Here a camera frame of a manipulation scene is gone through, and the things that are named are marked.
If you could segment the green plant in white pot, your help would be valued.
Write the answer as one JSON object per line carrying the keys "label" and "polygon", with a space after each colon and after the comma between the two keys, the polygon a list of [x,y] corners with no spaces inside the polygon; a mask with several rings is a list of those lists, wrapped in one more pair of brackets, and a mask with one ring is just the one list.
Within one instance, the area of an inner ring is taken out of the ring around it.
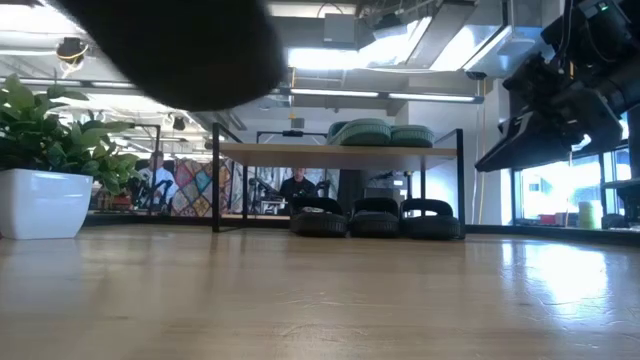
{"label": "green plant in white pot", "polygon": [[138,157],[110,139],[129,122],[63,124],[56,108],[63,98],[87,97],[55,83],[35,94],[12,74],[0,86],[0,239],[73,238],[88,214],[98,182],[119,195]]}

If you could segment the black aluminium table frame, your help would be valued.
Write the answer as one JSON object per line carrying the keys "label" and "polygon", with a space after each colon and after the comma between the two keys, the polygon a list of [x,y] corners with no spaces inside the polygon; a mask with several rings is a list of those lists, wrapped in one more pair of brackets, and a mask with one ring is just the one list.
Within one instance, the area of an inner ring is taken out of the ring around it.
{"label": "black aluminium table frame", "polygon": [[[83,226],[108,225],[172,225],[172,226],[205,226],[212,227],[210,218],[198,217],[167,217],[155,215],[118,215],[118,214],[89,214]],[[288,229],[288,219],[247,219],[222,218],[220,228],[265,228]],[[578,228],[560,228],[543,226],[512,226],[512,225],[464,225],[461,227],[463,235],[510,235],[528,238],[549,238],[557,242],[575,242],[582,244],[628,246],[640,249],[640,232],[615,230],[585,230]]]}

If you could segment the person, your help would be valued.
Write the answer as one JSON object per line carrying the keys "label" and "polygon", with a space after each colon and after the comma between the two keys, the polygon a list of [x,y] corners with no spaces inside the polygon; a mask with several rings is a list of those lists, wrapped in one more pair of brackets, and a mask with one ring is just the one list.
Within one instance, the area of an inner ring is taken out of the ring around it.
{"label": "person", "polygon": [[174,175],[164,167],[164,154],[155,151],[149,159],[149,165],[139,173],[145,181],[138,197],[142,208],[169,214],[178,185]]}
{"label": "person", "polygon": [[279,194],[290,202],[295,197],[317,197],[316,185],[306,178],[305,168],[293,168],[292,176],[281,184]]}

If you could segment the wooden shelf black metal frame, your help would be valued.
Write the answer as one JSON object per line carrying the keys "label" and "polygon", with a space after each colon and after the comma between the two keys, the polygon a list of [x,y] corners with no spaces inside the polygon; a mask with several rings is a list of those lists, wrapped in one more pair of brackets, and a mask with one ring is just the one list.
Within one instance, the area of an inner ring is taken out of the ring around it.
{"label": "wooden shelf black metal frame", "polygon": [[283,222],[250,219],[248,217],[248,176],[251,167],[306,167],[346,170],[394,170],[417,171],[421,175],[420,196],[427,196],[427,171],[447,161],[456,164],[457,217],[461,223],[465,215],[464,134],[455,129],[436,140],[432,148],[372,147],[335,145],[295,145],[243,143],[227,128],[215,123],[212,128],[212,165],[220,169],[221,155],[242,166],[241,217],[232,223],[220,212],[219,176],[212,180],[215,205],[212,210],[211,229],[218,232],[221,226],[228,228],[277,227]]}

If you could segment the green rubber slide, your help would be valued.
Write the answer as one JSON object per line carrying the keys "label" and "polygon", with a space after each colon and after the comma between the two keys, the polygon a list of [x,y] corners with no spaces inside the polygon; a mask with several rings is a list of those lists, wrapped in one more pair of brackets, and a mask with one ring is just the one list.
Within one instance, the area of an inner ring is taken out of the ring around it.
{"label": "green rubber slide", "polygon": [[391,127],[389,144],[397,147],[432,148],[434,133],[424,125],[397,125]]}
{"label": "green rubber slide", "polygon": [[361,118],[333,123],[327,134],[327,145],[383,146],[391,140],[391,126],[382,119]]}

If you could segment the long ceiling light strip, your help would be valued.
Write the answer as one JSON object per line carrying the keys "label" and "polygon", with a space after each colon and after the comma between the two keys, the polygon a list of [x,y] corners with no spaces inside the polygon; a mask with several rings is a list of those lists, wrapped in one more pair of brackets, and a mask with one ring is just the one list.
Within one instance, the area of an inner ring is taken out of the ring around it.
{"label": "long ceiling light strip", "polygon": [[[69,88],[80,88],[83,90],[95,89],[112,91],[138,92],[139,89],[126,82],[92,81],[92,80],[56,80],[47,78],[23,77],[21,82],[30,86],[49,87],[59,84]],[[347,97],[378,100],[402,100],[421,101],[437,103],[462,103],[462,104],[482,104],[485,100],[483,96],[477,95],[453,95],[440,93],[393,93],[380,91],[359,91],[344,89],[309,89],[309,88],[288,88],[280,87],[272,90],[270,95],[283,96],[327,96],[327,97]]]}

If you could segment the grey ceiling unit box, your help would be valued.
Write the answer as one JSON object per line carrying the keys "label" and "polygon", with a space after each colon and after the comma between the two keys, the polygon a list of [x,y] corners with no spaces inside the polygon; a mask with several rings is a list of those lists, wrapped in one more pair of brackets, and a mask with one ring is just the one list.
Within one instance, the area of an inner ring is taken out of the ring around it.
{"label": "grey ceiling unit box", "polygon": [[326,47],[351,48],[356,42],[356,20],[349,14],[324,17],[323,43]]}

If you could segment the yellow-green spool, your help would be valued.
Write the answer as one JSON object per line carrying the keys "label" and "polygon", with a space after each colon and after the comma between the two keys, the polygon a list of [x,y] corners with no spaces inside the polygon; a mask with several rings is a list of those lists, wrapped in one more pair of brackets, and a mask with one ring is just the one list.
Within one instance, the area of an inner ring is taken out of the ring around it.
{"label": "yellow-green spool", "polygon": [[578,204],[578,226],[588,230],[598,228],[596,208],[592,202],[584,201]]}

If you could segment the colourful patchwork quilt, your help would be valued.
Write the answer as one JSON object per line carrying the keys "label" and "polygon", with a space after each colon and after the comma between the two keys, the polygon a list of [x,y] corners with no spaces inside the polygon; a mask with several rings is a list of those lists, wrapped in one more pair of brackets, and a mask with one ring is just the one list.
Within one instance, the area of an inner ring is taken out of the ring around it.
{"label": "colourful patchwork quilt", "polygon": [[219,168],[219,199],[213,197],[213,164],[191,159],[175,162],[174,179],[178,189],[171,200],[171,216],[211,217],[213,207],[219,206],[221,214],[229,212],[232,190],[231,162],[222,160]]}

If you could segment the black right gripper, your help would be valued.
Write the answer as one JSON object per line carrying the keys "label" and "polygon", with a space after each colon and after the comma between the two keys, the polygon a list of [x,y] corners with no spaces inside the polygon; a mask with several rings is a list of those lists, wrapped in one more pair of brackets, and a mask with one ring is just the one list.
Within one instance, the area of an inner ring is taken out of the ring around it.
{"label": "black right gripper", "polygon": [[598,90],[571,79],[541,54],[526,58],[503,86],[525,107],[497,125],[499,139],[475,164],[479,172],[524,168],[566,157],[584,137],[616,145],[622,127]]}

